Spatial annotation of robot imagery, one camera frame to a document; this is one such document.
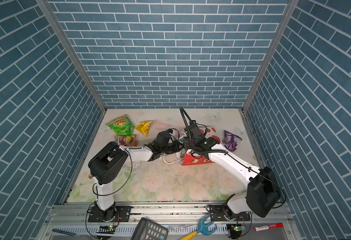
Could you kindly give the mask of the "red white paper gift bag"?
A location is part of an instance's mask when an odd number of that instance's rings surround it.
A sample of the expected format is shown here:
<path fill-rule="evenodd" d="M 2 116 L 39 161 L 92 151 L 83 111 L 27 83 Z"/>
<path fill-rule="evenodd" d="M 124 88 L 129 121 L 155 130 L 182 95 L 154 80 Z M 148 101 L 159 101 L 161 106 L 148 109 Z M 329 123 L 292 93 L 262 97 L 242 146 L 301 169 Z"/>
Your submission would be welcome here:
<path fill-rule="evenodd" d="M 203 134 L 207 133 L 206 138 L 212 137 L 219 143 L 221 142 L 218 131 L 214 127 L 208 127 L 207 130 L 205 127 L 200 127 L 200 131 Z M 181 166 L 197 166 L 213 163 L 206 157 L 192 154 L 191 150 L 185 149 L 181 149 L 179 152 L 171 154 L 168 159 L 166 159 L 165 156 L 162 156 L 162 159 L 166 164 L 180 164 Z"/>

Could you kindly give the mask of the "orange colourful snack packet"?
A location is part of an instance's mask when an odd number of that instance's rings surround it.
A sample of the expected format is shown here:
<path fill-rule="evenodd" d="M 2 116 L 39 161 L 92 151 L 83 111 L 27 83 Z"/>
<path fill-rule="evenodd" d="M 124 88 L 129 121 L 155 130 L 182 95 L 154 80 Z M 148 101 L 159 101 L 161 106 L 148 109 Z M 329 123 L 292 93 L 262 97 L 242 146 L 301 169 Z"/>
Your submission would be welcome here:
<path fill-rule="evenodd" d="M 114 141 L 120 146 L 137 147 L 136 135 L 115 136 Z"/>

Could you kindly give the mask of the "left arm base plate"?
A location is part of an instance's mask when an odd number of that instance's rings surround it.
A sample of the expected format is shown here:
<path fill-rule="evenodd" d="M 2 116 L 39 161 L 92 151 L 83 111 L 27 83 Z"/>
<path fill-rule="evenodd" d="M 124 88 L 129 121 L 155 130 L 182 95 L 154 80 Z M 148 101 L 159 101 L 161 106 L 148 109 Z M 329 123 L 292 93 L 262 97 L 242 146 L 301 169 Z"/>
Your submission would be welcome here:
<path fill-rule="evenodd" d="M 103 211 L 98 205 L 90 207 L 87 211 L 87 221 L 90 223 L 108 223 L 108 222 L 128 222 L 131 213 L 130 206 L 111 206 Z"/>

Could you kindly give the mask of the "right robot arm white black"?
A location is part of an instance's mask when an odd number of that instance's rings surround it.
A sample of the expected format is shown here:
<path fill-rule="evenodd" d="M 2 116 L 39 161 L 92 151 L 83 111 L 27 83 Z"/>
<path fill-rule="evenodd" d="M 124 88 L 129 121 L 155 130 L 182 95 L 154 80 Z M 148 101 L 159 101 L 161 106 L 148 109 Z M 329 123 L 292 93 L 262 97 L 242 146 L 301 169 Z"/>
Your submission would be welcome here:
<path fill-rule="evenodd" d="M 264 218 L 282 197 L 273 170 L 251 165 L 229 152 L 216 139 L 202 137 L 194 140 L 184 137 L 183 145 L 186 150 L 191 150 L 192 153 L 226 169 L 247 188 L 246 193 L 234 194 L 227 199 L 224 208 L 228 218 L 247 211 Z"/>

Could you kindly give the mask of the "yellow snack packet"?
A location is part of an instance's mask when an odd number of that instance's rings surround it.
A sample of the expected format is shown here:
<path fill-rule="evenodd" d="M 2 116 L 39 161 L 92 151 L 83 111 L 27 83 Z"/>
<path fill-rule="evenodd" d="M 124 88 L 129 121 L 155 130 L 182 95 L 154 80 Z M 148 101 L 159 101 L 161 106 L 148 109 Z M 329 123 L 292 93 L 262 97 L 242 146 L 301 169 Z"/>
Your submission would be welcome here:
<path fill-rule="evenodd" d="M 140 132 L 141 134 L 143 134 L 145 137 L 148 136 L 149 130 L 151 128 L 152 125 L 152 121 L 144 121 L 141 122 L 140 124 L 138 124 L 135 129 Z"/>

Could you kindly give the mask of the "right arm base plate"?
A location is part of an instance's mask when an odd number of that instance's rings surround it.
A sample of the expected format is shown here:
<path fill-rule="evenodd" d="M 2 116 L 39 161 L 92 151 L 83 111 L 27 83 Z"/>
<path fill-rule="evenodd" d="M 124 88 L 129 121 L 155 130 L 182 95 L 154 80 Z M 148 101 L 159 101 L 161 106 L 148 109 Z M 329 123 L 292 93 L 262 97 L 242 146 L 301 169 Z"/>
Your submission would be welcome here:
<path fill-rule="evenodd" d="M 249 212 L 233 213 L 227 206 L 224 205 L 207 205 L 206 210 L 211 215 L 211 221 L 250 221 L 251 216 Z"/>

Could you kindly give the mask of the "green snack packet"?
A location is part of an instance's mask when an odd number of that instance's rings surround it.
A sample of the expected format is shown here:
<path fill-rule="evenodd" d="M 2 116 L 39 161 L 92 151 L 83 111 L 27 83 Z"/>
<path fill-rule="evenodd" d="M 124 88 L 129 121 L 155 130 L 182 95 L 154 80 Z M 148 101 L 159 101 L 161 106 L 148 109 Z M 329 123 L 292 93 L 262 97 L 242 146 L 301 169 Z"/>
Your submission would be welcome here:
<path fill-rule="evenodd" d="M 115 118 L 110 122 L 106 123 L 106 125 L 114 131 L 117 136 L 128 136 L 132 135 L 133 130 L 135 128 L 134 124 L 127 117 L 127 115 L 123 115 L 121 117 Z"/>

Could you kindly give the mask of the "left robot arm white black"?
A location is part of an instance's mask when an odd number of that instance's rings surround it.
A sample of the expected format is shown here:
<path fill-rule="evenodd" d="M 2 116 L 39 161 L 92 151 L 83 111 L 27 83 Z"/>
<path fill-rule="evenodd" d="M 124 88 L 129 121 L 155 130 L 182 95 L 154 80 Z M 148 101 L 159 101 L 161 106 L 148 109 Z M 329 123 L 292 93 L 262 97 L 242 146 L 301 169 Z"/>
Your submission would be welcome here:
<path fill-rule="evenodd" d="M 151 143 L 141 147 L 108 143 L 88 163 L 95 182 L 93 193 L 97 196 L 96 206 L 103 212 L 115 208 L 113 195 L 122 187 L 114 191 L 112 182 L 127 160 L 131 164 L 137 161 L 151 162 L 162 155 L 178 153 L 182 148 L 183 144 L 168 132 L 160 132 Z"/>

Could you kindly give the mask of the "purple snack packet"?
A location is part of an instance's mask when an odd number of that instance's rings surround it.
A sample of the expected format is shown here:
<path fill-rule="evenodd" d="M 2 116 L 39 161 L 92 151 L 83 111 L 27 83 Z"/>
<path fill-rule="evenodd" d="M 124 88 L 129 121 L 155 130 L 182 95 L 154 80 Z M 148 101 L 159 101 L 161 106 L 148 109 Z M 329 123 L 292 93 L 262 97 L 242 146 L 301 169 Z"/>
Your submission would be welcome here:
<path fill-rule="evenodd" d="M 243 139 L 241 137 L 224 130 L 224 139 L 222 143 L 230 152 L 234 152 L 242 140 Z"/>

